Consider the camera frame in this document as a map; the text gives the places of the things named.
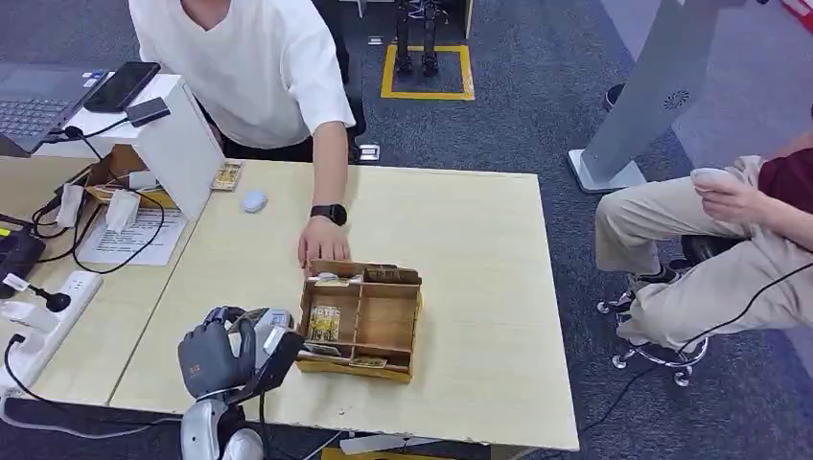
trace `wooden box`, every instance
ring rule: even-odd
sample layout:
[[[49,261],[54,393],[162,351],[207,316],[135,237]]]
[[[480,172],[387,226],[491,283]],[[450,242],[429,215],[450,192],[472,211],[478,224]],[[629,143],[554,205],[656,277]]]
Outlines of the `wooden box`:
[[[409,383],[421,309],[418,272],[329,261],[315,261],[313,269],[337,278],[305,282],[297,330],[309,351],[299,354],[297,367]]]

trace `hand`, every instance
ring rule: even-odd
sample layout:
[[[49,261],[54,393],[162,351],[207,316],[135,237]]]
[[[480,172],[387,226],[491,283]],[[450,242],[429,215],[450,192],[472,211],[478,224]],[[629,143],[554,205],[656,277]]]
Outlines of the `hand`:
[[[306,268],[314,259],[343,261],[350,259],[347,236],[338,225],[323,216],[308,220],[299,238],[299,264]]]
[[[703,211],[715,220],[739,224],[765,225],[774,199],[757,187],[733,181],[706,178],[695,181],[695,191],[703,199]]]

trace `black phone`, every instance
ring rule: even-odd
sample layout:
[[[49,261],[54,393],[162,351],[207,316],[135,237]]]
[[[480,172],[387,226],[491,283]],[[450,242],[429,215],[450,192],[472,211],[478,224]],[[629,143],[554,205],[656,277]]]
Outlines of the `black phone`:
[[[157,62],[125,62],[84,103],[91,112],[123,112],[161,70]]]

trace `light wood tabletop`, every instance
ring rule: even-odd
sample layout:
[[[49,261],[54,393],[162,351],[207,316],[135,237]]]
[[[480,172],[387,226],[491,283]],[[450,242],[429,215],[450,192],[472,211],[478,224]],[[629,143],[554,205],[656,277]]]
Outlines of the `light wood tabletop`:
[[[213,307],[284,308],[299,317],[296,244],[313,168],[248,162],[215,193],[110,405],[183,413],[193,403],[176,347]],[[578,449],[536,175],[351,168],[357,261],[424,279],[410,384],[294,366],[267,395],[271,423],[514,446]],[[268,197],[250,215],[249,190]],[[257,418],[256,401],[248,402]]]
[[[55,188],[90,163],[80,158],[0,157],[0,213],[31,220],[32,213],[54,197]],[[86,207],[86,218],[94,206]],[[15,228],[3,223],[0,227]],[[102,287],[33,386],[37,394],[69,403],[106,405],[109,402],[193,229],[194,222],[188,223],[169,264],[130,265],[104,276]],[[72,242],[73,230],[70,230],[48,241],[43,257],[63,253]],[[111,268],[106,264],[88,266]],[[29,280],[54,291],[72,271],[79,269],[68,257],[37,265]],[[13,300],[44,306],[42,299],[27,293],[18,294]],[[0,321],[0,344],[5,347],[17,328]]]

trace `robotic arm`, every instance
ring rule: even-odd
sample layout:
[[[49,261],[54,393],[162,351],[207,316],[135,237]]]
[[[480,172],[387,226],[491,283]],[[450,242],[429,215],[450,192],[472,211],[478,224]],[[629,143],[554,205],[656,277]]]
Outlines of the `robotic arm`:
[[[213,309],[178,345],[183,381],[196,399],[181,422],[184,459],[264,458],[262,438],[246,426],[240,404],[282,384],[305,338],[275,326],[259,343],[254,322],[244,314],[245,310],[234,307]],[[240,333],[237,356],[232,352],[226,323],[232,323]],[[267,356],[259,368],[255,366],[257,356]]]

